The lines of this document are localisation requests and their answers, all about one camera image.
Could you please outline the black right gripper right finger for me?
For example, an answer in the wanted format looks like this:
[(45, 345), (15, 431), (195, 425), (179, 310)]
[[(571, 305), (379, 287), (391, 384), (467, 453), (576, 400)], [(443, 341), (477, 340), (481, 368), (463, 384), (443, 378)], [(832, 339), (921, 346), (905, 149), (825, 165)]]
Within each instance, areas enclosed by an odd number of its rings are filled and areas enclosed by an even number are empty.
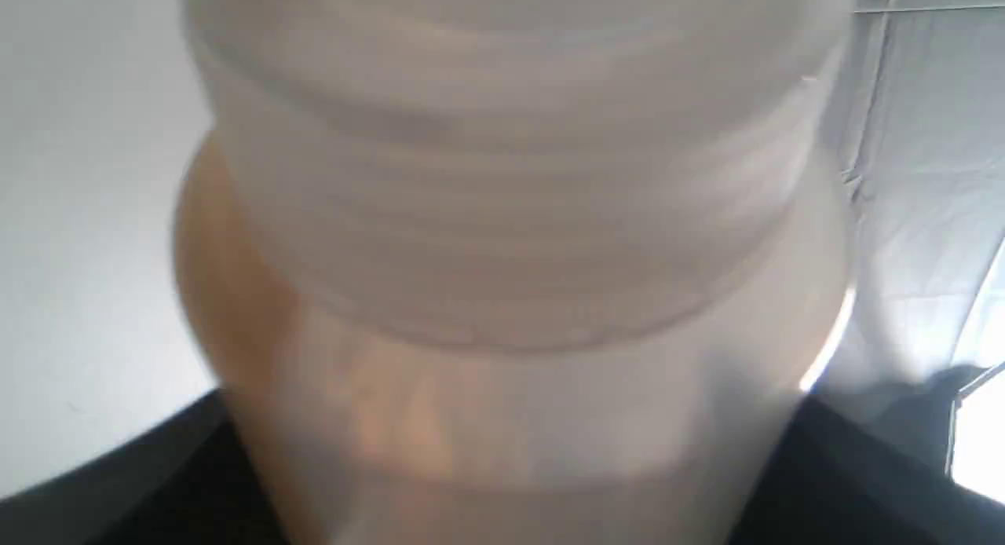
[(817, 401), (787, 428), (732, 544), (1001, 544), (1002, 503), (952, 483)]

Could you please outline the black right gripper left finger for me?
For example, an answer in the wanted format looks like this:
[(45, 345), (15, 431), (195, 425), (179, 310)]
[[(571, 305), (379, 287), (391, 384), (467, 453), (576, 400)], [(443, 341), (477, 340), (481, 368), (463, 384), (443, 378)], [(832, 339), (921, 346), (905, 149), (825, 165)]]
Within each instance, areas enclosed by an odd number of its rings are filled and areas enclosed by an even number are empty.
[(3, 499), (4, 544), (287, 542), (220, 396)]

